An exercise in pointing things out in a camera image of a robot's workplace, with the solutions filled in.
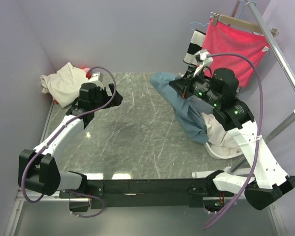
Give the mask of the blue t shirt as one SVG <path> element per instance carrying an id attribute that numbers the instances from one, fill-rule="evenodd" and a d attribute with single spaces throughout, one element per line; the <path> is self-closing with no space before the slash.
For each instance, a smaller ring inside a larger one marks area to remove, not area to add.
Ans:
<path id="1" fill-rule="evenodd" d="M 201 99 L 191 96 L 181 98 L 169 85 L 169 82 L 180 79 L 180 75 L 169 72 L 157 72 L 150 79 L 155 90 L 171 104 L 175 116 L 186 135 L 194 142 L 205 144 L 209 141 L 207 126 L 201 113 L 212 114 L 213 108 Z"/>

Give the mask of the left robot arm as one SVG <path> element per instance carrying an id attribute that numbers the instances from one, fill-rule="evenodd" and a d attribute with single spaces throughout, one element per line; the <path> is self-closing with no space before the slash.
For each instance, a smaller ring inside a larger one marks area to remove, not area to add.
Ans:
<path id="1" fill-rule="evenodd" d="M 20 153 L 18 184 L 24 195 L 27 190 L 51 196 L 56 191 L 70 189 L 78 198 L 88 193 L 87 176 L 78 172 L 62 173 L 57 161 L 94 119 L 95 112 L 121 104 L 123 97 L 117 92 L 116 84 L 109 84 L 109 89 L 111 95 L 95 83 L 82 84 L 60 125 L 34 149 L 24 149 Z"/>

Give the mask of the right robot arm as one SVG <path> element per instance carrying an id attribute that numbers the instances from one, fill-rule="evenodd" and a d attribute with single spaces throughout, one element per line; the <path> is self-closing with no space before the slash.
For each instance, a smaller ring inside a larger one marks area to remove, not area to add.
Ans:
<path id="1" fill-rule="evenodd" d="M 287 174 L 278 164 L 257 133 L 258 124 L 250 109 L 237 98 L 239 81 L 232 70 L 218 68 L 211 77 L 204 72 L 194 75 L 193 71 L 187 71 L 169 85 L 181 98 L 194 95 L 213 107 L 214 117 L 254 170 L 244 189 L 244 196 L 253 208 L 262 210 L 295 188 L 295 176 Z"/>

